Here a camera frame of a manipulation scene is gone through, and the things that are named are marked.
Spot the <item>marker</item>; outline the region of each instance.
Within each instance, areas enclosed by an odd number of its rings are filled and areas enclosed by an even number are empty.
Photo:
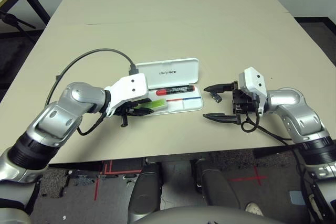
[[[193,85],[187,85],[187,86],[181,86],[181,87],[159,89],[156,91],[156,95],[184,93],[184,92],[191,92],[194,90],[195,90],[195,87]]]

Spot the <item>cable connector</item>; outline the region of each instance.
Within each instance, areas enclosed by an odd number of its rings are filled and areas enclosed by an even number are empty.
[[[137,74],[137,73],[139,73],[138,68],[134,64],[131,64],[131,68],[128,71],[128,75],[131,76],[131,75]]]

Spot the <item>red line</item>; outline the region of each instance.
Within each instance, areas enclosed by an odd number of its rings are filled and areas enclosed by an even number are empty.
[[[141,173],[141,170],[121,170],[117,172],[107,172],[106,175],[109,174],[125,174],[125,173]]]
[[[267,178],[266,176],[264,175],[261,175],[261,176],[255,176],[255,177],[244,177],[244,178],[230,178],[228,179],[229,181],[244,181],[244,180],[254,180],[254,179],[264,179],[264,178]]]
[[[94,191],[94,200],[97,199],[97,195],[98,195],[98,186],[99,186],[99,178],[96,179],[96,188]]]
[[[166,102],[175,102],[175,101],[182,101],[182,98],[167,100]]]
[[[257,178],[258,178],[258,184],[259,184],[259,186],[261,186],[261,180],[259,179],[259,173],[258,173],[257,166],[254,166],[254,172],[255,172],[256,175],[257,175]]]

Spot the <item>white case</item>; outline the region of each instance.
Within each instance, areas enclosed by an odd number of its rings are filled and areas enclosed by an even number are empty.
[[[139,73],[144,73],[146,76],[149,89],[148,98],[152,101],[167,100],[168,107],[166,109],[155,111],[149,115],[194,111],[203,107],[200,89],[195,85],[198,81],[198,65],[199,60],[196,58],[136,64]],[[156,91],[159,89],[183,85],[193,85],[195,89],[191,92],[156,95]]]

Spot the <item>black cable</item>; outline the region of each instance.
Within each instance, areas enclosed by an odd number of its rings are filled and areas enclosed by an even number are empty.
[[[48,94],[48,97],[47,97],[47,100],[46,100],[46,103],[45,103],[45,107],[50,103],[50,99],[51,97],[53,96],[53,93],[58,85],[58,83],[61,81],[61,79],[63,78],[64,74],[77,62],[79,61],[80,59],[90,55],[90,54],[93,54],[95,52],[103,52],[103,51],[110,51],[110,52],[115,52],[117,54],[120,54],[121,56],[124,56],[131,64],[131,68],[130,68],[130,71],[129,71],[129,74],[134,74],[134,73],[138,73],[137,71],[137,68],[135,66],[135,64],[133,63],[133,61],[131,60],[130,57],[128,57],[126,54],[124,54],[123,52],[121,51],[118,51],[116,49],[112,49],[112,48],[98,48],[98,49],[95,49],[95,50],[91,50],[91,51],[88,51],[88,52],[85,52],[84,54],[78,56],[75,60],[73,60],[69,65],[66,66],[66,68],[61,72],[61,74],[59,74],[58,76],[56,76],[56,81],[54,83],[54,85],[52,85],[51,87],[51,90],[49,91],[49,94]],[[96,123],[86,132],[82,132],[80,130],[80,128],[78,127],[77,128],[77,131],[78,133],[81,135],[81,136],[85,136],[85,135],[88,135],[89,133],[91,133],[102,121],[103,119],[106,117],[106,113],[102,113],[100,115],[100,117],[98,118],[98,120],[96,121]]]
[[[249,123],[249,121],[251,121],[252,122],[252,120],[250,119],[250,117],[248,116],[248,114],[246,113],[246,121],[245,122],[243,122],[243,123],[241,123],[241,125],[240,125],[240,127],[241,127],[241,129],[242,129],[242,131],[244,131],[244,132],[246,132],[246,133],[250,133],[250,132],[253,132],[253,131],[255,131],[257,128],[258,128],[258,126],[259,126],[259,121],[260,121],[260,115],[259,115],[259,112],[258,112],[258,108],[259,108],[259,104],[258,104],[258,102],[256,101],[256,100],[254,100],[254,106],[255,106],[255,108],[256,108],[256,122],[253,124],[253,128],[252,129],[250,129],[250,130],[247,130],[247,129],[245,129],[244,128],[244,125],[246,124],[246,123]]]
[[[299,173],[299,176],[300,176],[300,188],[301,188],[302,196],[303,196],[303,199],[304,199],[304,203],[306,204],[306,206],[309,209],[311,215],[313,216],[313,218],[315,220],[315,223],[316,224],[321,224],[322,222],[321,222],[319,216],[317,215],[317,213],[314,211],[313,206],[311,205],[311,202],[310,202],[309,197],[308,197],[308,191],[307,191],[307,188],[306,188],[306,185],[305,185],[305,180],[306,179],[304,178],[304,174],[306,173],[306,169],[304,168],[302,170],[301,163],[300,163],[298,155],[294,151],[293,147],[291,145],[289,145],[288,143],[285,142],[285,141],[288,141],[288,140],[291,140],[291,139],[290,138],[283,138],[281,136],[278,136],[278,135],[276,135],[274,133],[269,132],[267,129],[259,126],[259,121],[258,121],[258,124],[254,123],[249,118],[248,114],[246,116],[247,116],[247,119],[246,119],[246,121],[244,123],[249,123],[249,124],[253,125],[254,127],[256,126],[256,128],[258,128],[259,130],[261,130],[261,131],[265,132],[266,134],[274,137],[276,140],[280,141],[283,145],[286,145],[286,146],[289,147],[289,149],[293,153],[294,159],[295,159],[295,161],[297,163],[296,169],[298,170],[298,173]]]
[[[103,51],[110,51],[110,52],[115,52],[117,54],[120,54],[121,56],[124,56],[131,64],[131,70],[136,68],[135,67],[135,64],[133,63],[133,61],[130,59],[130,57],[128,57],[126,54],[124,54],[123,52],[121,51],[118,51],[118,50],[115,50],[115,49],[112,49],[112,48],[98,48],[98,49],[95,49],[95,50],[91,50],[91,51],[88,51],[88,52],[85,52],[84,54],[78,56],[75,60],[73,60],[69,65],[66,66],[66,68],[58,75],[56,76],[56,81],[54,83],[54,85],[52,86],[49,94],[48,94],[48,97],[47,97],[47,101],[46,101],[46,104],[45,106],[47,106],[49,103],[50,103],[50,99],[51,97],[53,96],[52,94],[54,93],[58,83],[61,81],[61,79],[63,78],[64,74],[77,62],[79,61],[80,59],[90,55],[90,54],[93,54],[95,52],[103,52]]]
[[[100,115],[100,117],[98,118],[98,120],[96,121],[96,123],[86,132],[82,132],[80,130],[80,128],[78,127],[77,131],[78,131],[79,135],[86,136],[86,135],[90,134],[104,120],[105,117],[106,117],[106,112],[103,112]]]

